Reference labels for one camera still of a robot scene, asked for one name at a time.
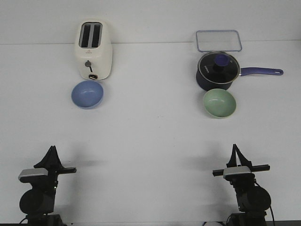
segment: white wall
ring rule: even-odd
[[[1,0],[0,44],[74,43],[90,17],[108,22],[114,43],[187,42],[207,29],[299,40],[300,8],[300,0]]]

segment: toaster slot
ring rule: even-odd
[[[97,48],[102,37],[102,24],[98,22],[84,23],[81,27],[79,46],[82,48]]]
[[[84,32],[82,33],[81,45],[80,45],[83,48],[87,48],[88,47],[89,36],[90,36],[90,29],[91,29],[91,25],[86,24],[84,26]]]
[[[92,40],[92,48],[96,48],[99,46],[99,37],[100,37],[100,24],[94,25],[94,32],[93,32],[93,40]]]

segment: blue handle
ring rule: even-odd
[[[263,67],[245,67],[240,69],[241,76],[248,74],[271,74],[271,75],[282,75],[281,69],[263,68]]]

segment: white toaster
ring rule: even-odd
[[[107,25],[100,20],[86,20],[77,31],[74,44],[80,75],[84,79],[102,80],[112,66],[112,44]]]

